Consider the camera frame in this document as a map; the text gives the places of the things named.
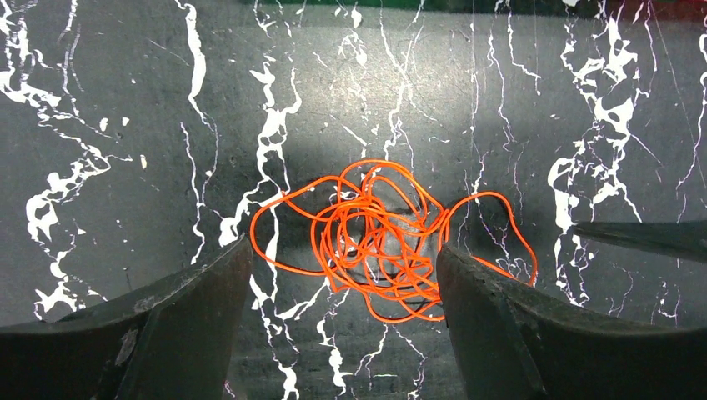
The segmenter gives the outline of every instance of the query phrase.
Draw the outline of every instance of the table surface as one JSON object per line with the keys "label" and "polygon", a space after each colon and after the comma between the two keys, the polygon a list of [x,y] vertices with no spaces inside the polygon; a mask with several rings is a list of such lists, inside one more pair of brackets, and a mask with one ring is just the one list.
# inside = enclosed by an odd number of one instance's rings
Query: table surface
{"label": "table surface", "polygon": [[[0,323],[205,261],[280,189],[387,158],[442,203],[505,194],[538,290],[704,326],[704,266],[566,230],[707,216],[705,6],[516,3],[0,1]],[[306,225],[266,219],[262,245],[316,267]],[[493,204],[453,233],[527,278]],[[443,322],[377,322],[356,292],[262,260],[250,287],[226,398],[462,393]]]}

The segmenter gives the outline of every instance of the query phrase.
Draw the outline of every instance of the black surface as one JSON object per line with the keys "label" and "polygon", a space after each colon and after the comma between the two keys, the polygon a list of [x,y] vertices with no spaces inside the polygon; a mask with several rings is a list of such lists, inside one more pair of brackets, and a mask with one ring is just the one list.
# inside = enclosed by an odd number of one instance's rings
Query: black surface
{"label": "black surface", "polygon": [[707,396],[707,327],[572,307],[443,248],[439,289],[468,398]]}
{"label": "black surface", "polygon": [[[696,262],[566,232],[707,215],[704,6],[418,13],[384,0],[358,2],[354,27],[354,0],[338,12],[316,0],[6,3],[2,325],[57,321],[200,263],[246,232],[258,203],[364,150],[411,168],[443,204],[508,196],[543,293],[660,326],[707,323]],[[277,214],[277,259],[315,268],[307,226]],[[264,245],[274,225],[262,222]],[[506,223],[494,201],[463,207],[449,244],[527,278]],[[234,395],[463,393],[443,323],[383,325],[357,293],[262,260],[249,285]]]}
{"label": "black surface", "polygon": [[221,398],[253,253],[220,253],[60,321],[0,327],[3,396]]}

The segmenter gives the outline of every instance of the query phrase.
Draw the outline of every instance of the tangled orange cable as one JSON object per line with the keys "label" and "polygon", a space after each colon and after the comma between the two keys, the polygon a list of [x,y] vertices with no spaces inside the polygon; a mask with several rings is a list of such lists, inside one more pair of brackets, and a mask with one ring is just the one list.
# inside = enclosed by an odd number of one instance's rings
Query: tangled orange cable
{"label": "tangled orange cable", "polygon": [[[349,180],[346,175],[354,168],[363,166],[364,164],[373,164],[369,172],[363,177],[360,187],[357,187]],[[419,206],[415,207],[409,197],[395,185],[390,179],[385,176],[378,175],[377,171],[383,168],[390,168],[408,179],[419,197]],[[316,186],[327,181],[337,183],[336,200],[331,206],[318,212],[316,215],[303,210],[292,202],[292,200],[303,193],[313,190]],[[404,217],[397,213],[387,211],[383,201],[373,194],[374,183],[381,181],[388,184],[398,195],[407,203],[409,209],[414,214],[414,219]],[[355,193],[355,198],[344,199],[343,190]],[[499,199],[509,212],[510,226],[518,235],[520,242],[525,246],[533,259],[533,272],[531,273],[528,285],[533,285],[535,277],[538,273],[538,260],[533,252],[533,249],[528,245],[523,236],[520,234],[518,227],[515,224],[513,210],[509,201],[501,194],[496,192],[480,192],[457,202],[450,209],[444,209],[442,204],[435,200],[413,179],[412,173],[402,165],[396,162],[385,160],[369,159],[354,162],[346,167],[340,175],[329,175],[321,177],[309,185],[300,188],[296,192],[290,194],[282,193],[282,197],[261,207],[253,216],[250,225],[250,240],[253,244],[255,252],[272,263],[278,268],[293,272],[301,273],[310,276],[326,276],[330,282],[331,288],[335,291],[344,289],[355,289],[363,294],[366,305],[371,314],[384,323],[403,323],[413,318],[421,318],[427,321],[442,321],[444,315],[428,315],[428,310],[436,304],[440,303],[439,286],[433,281],[430,276],[434,271],[432,260],[420,253],[423,250],[423,245],[427,238],[433,234],[440,232],[438,236],[437,251],[441,250],[443,243],[449,240],[449,221],[459,207],[466,202],[481,198],[483,196],[492,196]],[[314,256],[317,258],[322,270],[309,271],[306,269],[293,267],[281,262],[270,259],[261,249],[255,240],[255,227],[260,216],[277,206],[280,203],[287,203],[297,213],[304,215],[312,220],[310,229],[310,240],[314,250]],[[437,217],[428,221],[430,214],[430,206],[439,210]],[[348,223],[354,219],[362,218],[365,223],[364,233],[358,241],[354,241],[348,234]],[[405,229],[400,226],[408,226],[411,229]],[[323,224],[323,231],[317,237],[317,227]],[[332,236],[332,231],[336,232],[336,237]],[[389,236],[392,236],[400,244],[400,254],[387,254],[383,246],[387,242]],[[405,242],[406,237],[417,238],[417,245],[412,247]],[[365,263],[366,258],[376,258],[378,260],[379,272],[383,278],[371,277],[370,273],[365,273],[366,282],[360,282],[350,276],[350,271],[358,265]],[[507,278],[514,277],[491,262],[482,258],[472,256],[476,261],[493,269],[495,272],[504,275]],[[396,269],[395,273],[386,272],[384,263],[388,262]],[[405,317],[385,317],[378,314],[372,304],[371,296],[376,295],[382,299],[391,302],[397,302],[407,312]],[[409,305],[410,299],[424,299],[423,305],[417,309],[412,309]]]}

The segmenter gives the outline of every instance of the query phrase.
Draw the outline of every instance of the gray surface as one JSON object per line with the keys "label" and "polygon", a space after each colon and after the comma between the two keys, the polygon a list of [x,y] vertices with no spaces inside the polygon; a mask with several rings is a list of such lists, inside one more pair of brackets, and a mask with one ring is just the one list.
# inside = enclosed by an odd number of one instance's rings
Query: gray surface
{"label": "gray surface", "polygon": [[[696,263],[561,234],[589,218],[707,216],[705,28],[640,4],[594,19],[360,8],[354,27],[352,4],[2,2],[0,323],[54,320],[153,282],[244,233],[245,211],[277,192],[272,182],[338,173],[365,149],[413,168],[442,203],[509,196],[541,261],[537,288],[622,318],[705,325]],[[286,131],[271,129],[278,116]],[[520,263],[515,241],[492,229],[505,255],[481,226],[503,228],[504,217],[481,211],[454,243]],[[308,243],[279,248],[312,265]],[[511,271],[523,278],[521,267]],[[443,323],[384,326],[357,293],[263,262],[254,270],[234,391],[461,393]]]}

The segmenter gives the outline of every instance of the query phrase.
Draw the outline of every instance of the orange wire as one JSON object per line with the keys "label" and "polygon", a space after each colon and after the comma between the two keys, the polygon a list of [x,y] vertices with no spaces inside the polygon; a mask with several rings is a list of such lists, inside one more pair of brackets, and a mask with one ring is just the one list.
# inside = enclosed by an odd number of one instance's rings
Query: orange wire
{"label": "orange wire", "polygon": [[[346,179],[346,175],[353,169],[364,164],[374,164],[374,166],[370,168],[369,172],[363,177],[360,187],[357,187]],[[413,184],[419,197],[419,207],[415,207],[410,198],[390,179],[376,175],[376,172],[382,168],[393,169]],[[292,202],[294,198],[327,181],[337,183],[336,201],[329,207],[326,207],[316,214],[312,214]],[[395,190],[408,207],[413,210],[414,217],[407,218],[386,211],[383,201],[373,194],[373,185],[376,182],[385,183]],[[350,200],[343,199],[342,195],[344,190],[354,192],[356,197]],[[515,224],[513,209],[509,201],[506,197],[497,192],[487,191],[472,194],[457,202],[452,208],[444,209],[442,204],[427,193],[427,191],[414,180],[412,173],[402,165],[396,162],[369,159],[354,162],[346,167],[338,176],[328,175],[321,177],[295,192],[291,192],[290,194],[283,192],[282,195],[281,198],[261,207],[255,215],[253,215],[253,220],[250,224],[250,240],[255,252],[268,263],[272,263],[274,266],[286,271],[309,276],[325,276],[328,278],[331,284],[330,286],[335,292],[344,289],[354,289],[358,291],[364,296],[366,306],[371,312],[371,315],[384,323],[403,323],[413,318],[420,318],[426,321],[444,320],[444,315],[427,315],[428,310],[436,304],[439,304],[441,299],[439,297],[439,285],[431,279],[431,275],[434,272],[432,260],[419,253],[423,250],[423,245],[426,243],[427,239],[435,233],[440,233],[438,236],[437,251],[441,250],[442,245],[449,240],[449,225],[452,215],[465,203],[476,198],[491,196],[499,199],[505,205],[509,212],[511,228],[518,236],[523,246],[525,246],[526,250],[528,250],[533,260],[533,272],[527,284],[533,286],[535,278],[538,275],[538,259],[528,242],[525,241],[523,235],[520,234]],[[428,202],[439,210],[438,216],[431,222],[428,221],[430,211]],[[312,220],[309,236],[314,256],[317,258],[322,268],[321,271],[309,271],[277,262],[268,257],[260,247],[258,247],[255,241],[255,227],[258,223],[258,219],[263,213],[280,203],[287,203],[294,211]],[[360,241],[354,242],[348,234],[348,222],[358,218],[364,219],[365,229]],[[402,223],[404,226],[409,227],[409,229],[404,229],[399,224],[396,224],[396,222]],[[338,224],[335,230],[336,237],[332,236],[334,224]],[[317,228],[320,227],[323,227],[323,231],[320,233],[319,238],[317,238]],[[387,239],[389,235],[393,236],[400,244],[400,254],[387,254],[384,251],[383,246],[388,242]],[[405,242],[406,237],[417,238],[417,245],[410,247]],[[352,257],[349,256],[350,249],[355,249],[356,251],[355,255]],[[351,278],[348,270],[358,265],[367,265],[364,261],[365,258],[376,258],[378,260],[379,271],[382,275],[381,278],[374,280],[369,273],[364,274],[366,282],[359,282]],[[472,256],[472,258],[507,278],[515,279],[510,273],[491,262],[476,256]],[[392,264],[397,269],[397,273],[387,273],[384,267],[386,262]],[[378,314],[371,305],[372,295],[376,295],[384,300],[399,303],[408,315],[405,317],[391,318]],[[412,309],[406,302],[411,298],[422,298],[427,303],[418,309]]]}

